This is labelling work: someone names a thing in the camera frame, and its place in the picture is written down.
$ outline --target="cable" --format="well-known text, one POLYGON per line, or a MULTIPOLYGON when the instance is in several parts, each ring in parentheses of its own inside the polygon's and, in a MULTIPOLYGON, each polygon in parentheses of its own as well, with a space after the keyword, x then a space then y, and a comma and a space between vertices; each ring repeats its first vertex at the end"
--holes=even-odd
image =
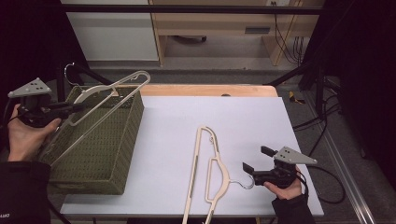
POLYGON ((49 209, 52 211, 52 213, 59 218, 62 223, 64 224, 71 224, 69 220, 67 220, 66 217, 64 217, 64 215, 62 215, 60 212, 58 212, 58 210, 56 210, 55 206, 52 204, 52 202, 50 201, 50 199, 47 198, 47 203, 49 205, 49 209))
POLYGON ((273 217, 268 224, 273 224, 276 220, 276 217, 273 217))
MULTIPOLYGON (((340 108, 336 108, 336 109, 332 110, 334 107, 339 106, 339 105, 340 105, 340 104, 336 104, 336 105, 333 105, 331 108, 329 108, 328 111, 327 111, 327 113, 326 113, 326 116, 329 116, 329 115, 331 115, 332 113, 339 111, 340 108)), ((316 117, 315 119, 309 120, 308 122, 309 122, 309 123, 312 123, 313 121, 315 121, 315 120, 317 120, 317 119, 318 119, 318 117, 316 117)), ((304 124, 304 125, 298 125, 298 126, 296 126, 296 128, 293 127, 293 129, 294 129, 294 132, 297 133, 297 132, 300 132, 300 131, 304 131, 304 130, 306 130, 306 129, 309 129, 310 127, 313 127, 313 126, 315 126, 315 125, 318 125, 318 124, 320 124, 321 122, 323 122, 323 120, 321 120, 321 121, 319 121, 319 122, 317 122, 317 123, 311 124, 311 125, 309 125, 309 126, 306 126, 306 125, 308 125, 309 123, 304 124)))
POLYGON ((8 119, 8 110, 9 110, 9 107, 11 106, 11 103, 12 103, 12 99, 8 98, 6 107, 4 109, 3 117, 1 120, 1 124, 0 124, 0 141, 1 141, 0 142, 0 145, 1 145, 0 151, 3 148, 6 148, 7 150, 9 150, 7 119, 8 119))
POLYGON ((341 189, 342 189, 342 191, 343 191, 342 196, 341 196, 341 199, 339 199, 339 200, 337 200, 337 201, 328 201, 328 200, 325 200, 325 199, 320 198, 320 197, 318 196, 318 199, 319 199, 319 200, 323 201, 324 203, 330 203, 330 204, 339 204, 339 203, 341 203, 341 202, 344 201, 344 199, 345 199, 346 196, 347 196, 347 192, 346 192, 346 190, 345 190, 345 188, 344 188, 344 185, 342 184, 341 180, 340 180, 336 175, 334 175, 334 174, 332 174, 330 171, 327 171, 327 170, 325 170, 325 169, 323 169, 323 168, 321 168, 321 167, 318 167, 318 166, 307 165, 306 167, 307 167, 308 169, 310 169, 310 168, 311 168, 311 169, 317 169, 317 170, 323 171, 324 173, 326 173, 326 174, 328 174, 328 175, 331 175, 331 176, 338 182, 338 184, 341 186, 341 189))
POLYGON ((14 120, 14 119, 20 118, 22 115, 23 115, 23 114, 18 115, 18 116, 15 116, 14 118, 10 119, 10 120, 8 121, 8 123, 10 123, 10 122, 11 122, 12 120, 14 120))
POLYGON ((303 46, 304 46, 304 37, 303 36, 295 36, 293 43, 293 56, 297 61, 297 64, 300 66, 303 62, 303 46))
POLYGON ((336 94, 335 94, 335 95, 332 95, 332 96, 328 97, 328 98, 324 101, 324 104, 323 104, 323 111, 325 111, 325 113, 323 113, 323 121, 325 122, 325 124, 324 124, 323 130, 322 130, 322 132, 321 132, 321 134, 320 134, 320 136, 319 136, 317 142, 314 144, 314 146, 312 147, 311 151, 309 152, 308 157, 311 157, 311 155, 315 152, 315 149, 317 148, 317 146, 318 146, 318 144, 319 144, 321 138, 323 137, 323 135, 324 135, 325 132, 326 132, 326 129, 327 129, 327 113, 326 113, 327 109, 326 109, 326 105, 327 105, 328 101, 329 101, 330 99, 332 99, 333 97, 337 97, 337 95, 336 95, 336 94))
POLYGON ((296 176, 297 179, 299 179, 304 184, 304 188, 305 188, 304 196, 305 196, 306 202, 308 203, 309 189, 308 189, 308 185, 306 184, 306 178, 305 178, 305 175, 303 175, 303 173, 301 173, 300 171, 298 171, 298 173, 304 178, 304 179, 302 179, 300 176, 298 176, 298 175, 296 176))
POLYGON ((297 63, 296 60, 291 56, 291 54, 290 54, 290 52, 289 52, 289 49, 288 49, 288 46, 287 46, 287 44, 286 44, 286 41, 285 41, 285 39, 283 38, 282 34, 281 34, 280 31, 279 31, 279 28, 278 28, 278 26, 277 26, 277 15, 274 14, 274 17, 275 17, 275 40, 276 40, 276 43, 279 45, 280 49, 281 49, 281 50, 283 51, 283 53, 285 54, 285 57, 286 57, 286 59, 288 60, 289 63, 297 63), (284 45, 285 48, 283 48, 283 47, 280 45, 279 41, 277 40, 277 32, 279 32, 280 38, 282 39, 283 45, 284 45), (288 54, 285 52, 285 49, 286 49, 286 52, 289 54, 289 57, 291 57, 291 58, 294 60, 294 62, 292 62, 292 61, 289 59, 288 54))

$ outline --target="wicker basket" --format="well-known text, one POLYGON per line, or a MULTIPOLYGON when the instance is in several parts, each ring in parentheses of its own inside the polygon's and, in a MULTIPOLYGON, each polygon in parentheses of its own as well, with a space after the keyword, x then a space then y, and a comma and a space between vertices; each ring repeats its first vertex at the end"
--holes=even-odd
MULTIPOLYGON (((42 161, 48 164, 54 162, 122 97, 133 90, 134 88, 129 87, 117 88, 119 96, 111 97, 79 125, 65 127, 42 161)), ((67 101, 73 102, 80 93, 80 88, 74 88, 67 101)), ((84 101, 87 108, 77 113, 73 120, 81 118, 106 96, 108 92, 98 92, 90 96, 84 101)), ((143 110, 138 91, 52 168, 49 193, 122 194, 143 110)))

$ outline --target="human hand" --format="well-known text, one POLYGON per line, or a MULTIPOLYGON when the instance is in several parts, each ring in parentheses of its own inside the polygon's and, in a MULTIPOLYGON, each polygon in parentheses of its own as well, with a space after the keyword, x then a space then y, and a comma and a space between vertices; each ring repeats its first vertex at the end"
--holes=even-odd
MULTIPOLYGON (((14 106, 12 118, 18 116, 19 106, 14 106)), ((19 119, 11 120, 8 123, 8 161, 31 161, 49 134, 55 132, 60 123, 61 119, 55 119, 44 128, 32 128, 19 119)))
MULTIPOLYGON (((300 169, 296 166, 297 174, 300 175, 300 169)), ((270 182, 264 182, 264 186, 276 194, 279 199, 290 200, 302 194, 301 181, 296 178, 286 189, 280 189, 270 182)))

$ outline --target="metal rail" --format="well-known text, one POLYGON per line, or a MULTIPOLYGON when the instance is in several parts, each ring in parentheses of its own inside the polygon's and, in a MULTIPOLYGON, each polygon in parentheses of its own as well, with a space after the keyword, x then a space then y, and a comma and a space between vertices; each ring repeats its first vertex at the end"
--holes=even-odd
MULTIPOLYGON (((306 99, 312 114, 316 116, 317 112, 314 107, 313 95, 311 93, 304 92, 304 98, 306 99)), ((319 124, 318 126, 320 130, 323 131, 323 124, 319 124)), ((349 172, 347 164, 344 162, 337 146, 332 140, 331 134, 327 131, 324 134, 324 140, 328 145, 327 150, 329 152, 330 158, 332 159, 335 170, 337 171, 337 174, 343 183, 344 188, 346 189, 346 194, 355 210, 359 221, 361 224, 375 224, 375 220, 370 208, 361 195, 361 191, 359 190, 359 187, 356 184, 352 174, 349 172)))
POLYGON ((323 15, 340 12, 341 8, 325 7, 251 7, 251 6, 196 6, 196 5, 38 5, 63 12, 102 13, 217 13, 217 14, 284 14, 323 15))

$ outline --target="table surface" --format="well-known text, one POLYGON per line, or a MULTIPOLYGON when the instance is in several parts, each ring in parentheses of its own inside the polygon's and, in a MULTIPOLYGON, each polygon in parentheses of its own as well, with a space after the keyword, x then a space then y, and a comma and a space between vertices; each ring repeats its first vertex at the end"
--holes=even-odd
MULTIPOLYGON (((260 153, 260 146, 280 150, 288 146, 300 151, 286 108, 272 87, 229 85, 147 85, 142 89, 145 111, 134 147, 134 155, 123 195, 68 195, 61 212, 72 217, 182 217, 191 178, 195 136, 198 127, 213 129, 222 162, 231 179, 250 183, 242 162, 256 170, 270 170, 272 158, 260 153), (211 96, 194 96, 208 94, 211 96), (237 96, 238 91, 255 97, 237 96)), ((208 162, 214 156, 209 134, 203 133, 191 202, 191 217, 205 217, 208 162)), ((323 211, 310 175, 299 165, 310 189, 309 203, 314 216, 323 211)), ((221 184, 221 171, 212 170, 210 193, 221 184)), ((243 189, 230 184, 219 199, 215 217, 273 216, 274 194, 261 186, 243 189)))

